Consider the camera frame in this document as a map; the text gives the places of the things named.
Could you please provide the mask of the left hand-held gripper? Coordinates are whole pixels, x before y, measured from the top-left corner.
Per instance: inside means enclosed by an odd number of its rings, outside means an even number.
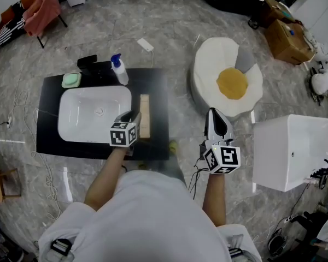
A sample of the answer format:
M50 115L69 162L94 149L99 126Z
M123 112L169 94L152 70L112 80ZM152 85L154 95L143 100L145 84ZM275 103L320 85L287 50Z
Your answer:
M133 110L120 114L110 128L110 146L131 147L139 138L141 112Z

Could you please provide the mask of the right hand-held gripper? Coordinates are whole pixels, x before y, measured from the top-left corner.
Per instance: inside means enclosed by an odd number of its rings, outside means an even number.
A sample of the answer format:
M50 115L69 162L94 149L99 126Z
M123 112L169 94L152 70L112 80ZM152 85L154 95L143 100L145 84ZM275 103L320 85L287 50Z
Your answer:
M210 174L230 174L241 166L241 152L235 146L232 124L218 109L208 110L204 134L207 139L200 144L199 160L205 161Z

